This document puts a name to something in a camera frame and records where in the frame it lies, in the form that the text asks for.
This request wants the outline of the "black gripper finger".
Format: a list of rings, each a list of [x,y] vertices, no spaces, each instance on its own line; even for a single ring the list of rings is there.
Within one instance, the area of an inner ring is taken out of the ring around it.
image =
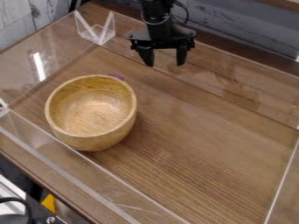
[[[181,66],[185,62],[187,59],[187,46],[180,45],[179,48],[176,49],[176,65]]]
[[[144,63],[151,67],[155,64],[153,49],[148,46],[139,46],[137,52],[139,52],[139,56],[141,57]]]

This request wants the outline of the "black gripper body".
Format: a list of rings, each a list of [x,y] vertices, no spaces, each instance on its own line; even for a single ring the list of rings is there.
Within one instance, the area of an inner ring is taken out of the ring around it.
[[[195,47],[195,37],[196,31],[177,24],[171,24],[165,29],[144,27],[127,35],[132,50],[139,47],[191,50]]]

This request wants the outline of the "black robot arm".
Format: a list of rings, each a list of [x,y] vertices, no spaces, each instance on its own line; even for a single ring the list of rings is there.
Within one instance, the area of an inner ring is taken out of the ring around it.
[[[181,66],[187,52],[195,47],[196,31],[175,21],[172,7],[175,4],[185,10],[187,7],[177,0],[140,0],[140,4],[145,28],[128,33],[131,49],[149,67],[155,65],[155,49],[175,49],[176,65]]]

